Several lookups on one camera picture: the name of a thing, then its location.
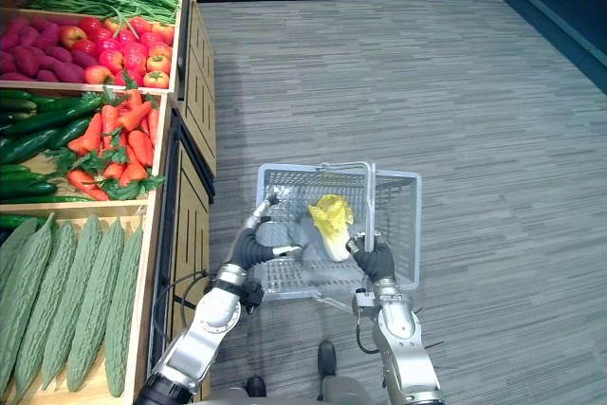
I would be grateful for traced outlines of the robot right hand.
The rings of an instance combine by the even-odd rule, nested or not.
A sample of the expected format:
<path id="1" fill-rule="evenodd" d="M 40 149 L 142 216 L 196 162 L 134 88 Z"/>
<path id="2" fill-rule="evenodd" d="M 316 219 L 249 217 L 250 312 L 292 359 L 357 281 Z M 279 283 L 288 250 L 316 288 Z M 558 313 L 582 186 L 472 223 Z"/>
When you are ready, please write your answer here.
<path id="1" fill-rule="evenodd" d="M 346 249 L 371 283 L 395 280 L 395 262 L 388 245 L 382 241 L 374 243 L 373 251 L 366 251 L 365 236 L 351 237 Z"/>

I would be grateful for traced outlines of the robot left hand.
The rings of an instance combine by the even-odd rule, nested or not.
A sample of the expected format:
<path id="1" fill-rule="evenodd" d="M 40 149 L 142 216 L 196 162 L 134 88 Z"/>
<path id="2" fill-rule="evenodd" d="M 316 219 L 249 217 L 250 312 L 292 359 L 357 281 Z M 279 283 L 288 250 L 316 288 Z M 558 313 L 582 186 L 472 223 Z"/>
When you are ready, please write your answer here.
<path id="1" fill-rule="evenodd" d="M 256 238 L 259 227 L 269 220 L 267 211 L 280 202 L 275 193 L 268 193 L 237 232 L 225 260 L 226 264 L 236 265 L 248 271 L 253 266 L 267 261 L 301 252 L 301 245 L 269 247 L 260 244 Z"/>

